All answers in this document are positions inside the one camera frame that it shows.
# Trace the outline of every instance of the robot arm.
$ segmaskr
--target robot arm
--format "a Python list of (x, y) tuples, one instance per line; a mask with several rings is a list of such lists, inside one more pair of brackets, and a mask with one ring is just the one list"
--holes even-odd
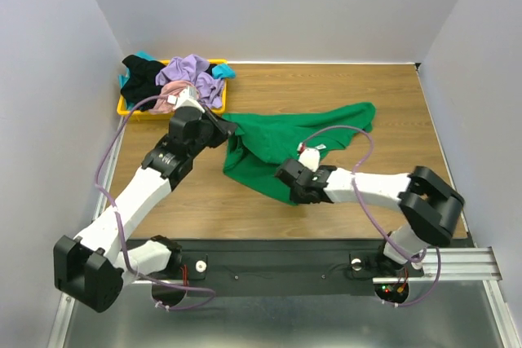
[[(150, 210), (168, 196), (192, 170), (193, 159), (204, 148), (215, 148), (237, 126), (222, 120), (189, 96), (180, 96), (170, 119), (169, 132), (147, 154), (134, 178), (116, 199), (125, 239)], [(55, 286), (101, 312), (109, 308), (122, 287), (136, 279), (126, 269), (114, 208), (108, 207), (73, 239), (54, 247)], [(130, 264), (145, 275), (178, 265), (180, 247), (156, 236), (129, 251)]]
[[(293, 202), (357, 202), (355, 179), (366, 204), (404, 214), (408, 222), (389, 237), (409, 258), (428, 245), (449, 245), (464, 199), (427, 167), (417, 166), (411, 174), (354, 174), (336, 166), (319, 165), (319, 160), (316, 149), (306, 148), (299, 160), (289, 159), (278, 169), (276, 177), (290, 187)], [(408, 261), (389, 242), (383, 255), (399, 265)]]

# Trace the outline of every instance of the gray floor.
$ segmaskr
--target gray floor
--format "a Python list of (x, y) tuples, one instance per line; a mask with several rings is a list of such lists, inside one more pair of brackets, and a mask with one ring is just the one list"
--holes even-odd
[[(427, 285), (412, 288), (415, 295)], [(404, 309), (376, 298), (222, 297), (199, 311), (154, 308), (134, 284), (103, 314), (77, 305), (67, 347), (422, 347), (502, 346), (481, 282), (440, 283)]]

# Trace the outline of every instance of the yellow laundry basket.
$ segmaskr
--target yellow laundry basket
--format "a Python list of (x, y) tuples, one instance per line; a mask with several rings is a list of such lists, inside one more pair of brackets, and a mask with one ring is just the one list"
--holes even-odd
[[(163, 64), (168, 65), (170, 60), (160, 60)], [(227, 60), (225, 59), (209, 59), (209, 63), (212, 64), (226, 64)], [(227, 103), (227, 79), (224, 80), (223, 93), (221, 94), (221, 101), (223, 102), (223, 106), (221, 108), (212, 109), (212, 112), (216, 114), (225, 113), (225, 106)], [(120, 95), (120, 99), (117, 101), (116, 112), (120, 116), (126, 116), (129, 114), (130, 110), (127, 110), (127, 105), (125, 102), (125, 98)], [(164, 120), (172, 117), (172, 113), (161, 113), (161, 114), (152, 114), (147, 112), (141, 112), (140, 110), (136, 110), (130, 116), (136, 120)]]

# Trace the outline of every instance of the white wall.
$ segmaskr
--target white wall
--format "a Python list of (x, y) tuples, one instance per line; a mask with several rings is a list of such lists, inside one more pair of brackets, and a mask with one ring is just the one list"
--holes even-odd
[(44, 347), (52, 248), (92, 217), (122, 53), (95, 0), (0, 0), (0, 346)]
[(236, 60), (424, 59), (457, 0), (98, 0), (126, 53)]
[(493, 246), (522, 330), (522, 2), (459, 0), (420, 68), (478, 244)]

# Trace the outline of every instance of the black cloth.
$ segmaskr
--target black cloth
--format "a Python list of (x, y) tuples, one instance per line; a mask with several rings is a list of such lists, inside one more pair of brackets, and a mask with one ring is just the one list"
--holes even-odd
[[(162, 86), (156, 86), (156, 75), (165, 67), (156, 60), (146, 60), (136, 55), (127, 56), (122, 63), (129, 69), (129, 80), (122, 87), (123, 98), (130, 104), (137, 104), (142, 99), (159, 95)], [(139, 110), (145, 111), (154, 108), (153, 99), (141, 105)]]
[(209, 68), (207, 68), (205, 72), (214, 77), (214, 75), (212, 75), (212, 68), (215, 66), (217, 66), (217, 64), (210, 63)]

